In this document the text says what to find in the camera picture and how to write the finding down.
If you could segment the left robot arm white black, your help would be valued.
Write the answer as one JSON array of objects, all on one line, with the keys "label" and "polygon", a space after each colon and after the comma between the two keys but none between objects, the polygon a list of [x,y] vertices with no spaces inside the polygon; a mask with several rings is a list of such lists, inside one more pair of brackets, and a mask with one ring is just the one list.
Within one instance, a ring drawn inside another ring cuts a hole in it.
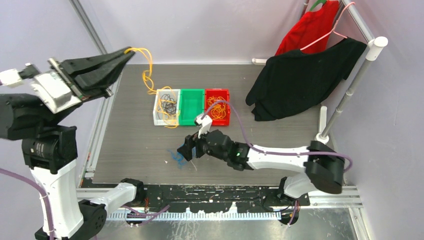
[{"label": "left robot arm white black", "polygon": [[40,195],[43,227],[38,240],[88,240],[103,228],[108,214],[131,203],[141,206],[144,183],[131,178],[99,197],[78,200],[75,182],[78,157],[75,126],[61,125],[84,103],[112,95],[110,86],[134,56],[130,47],[97,56],[48,60],[50,70],[33,64],[0,74],[0,84],[15,88],[29,80],[33,94],[0,96],[0,137],[21,141],[24,163]]}]

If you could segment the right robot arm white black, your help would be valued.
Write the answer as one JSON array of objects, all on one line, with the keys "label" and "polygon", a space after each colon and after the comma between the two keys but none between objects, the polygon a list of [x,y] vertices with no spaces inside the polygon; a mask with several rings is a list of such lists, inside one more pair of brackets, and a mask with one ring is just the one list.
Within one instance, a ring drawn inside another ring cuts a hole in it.
[{"label": "right robot arm white black", "polygon": [[295,172],[280,181],[277,198],[291,205],[309,192],[341,194],[345,159],[319,141],[295,148],[263,147],[233,141],[220,130],[187,135],[177,149],[186,161],[208,155],[226,162],[234,170],[277,169]]}]

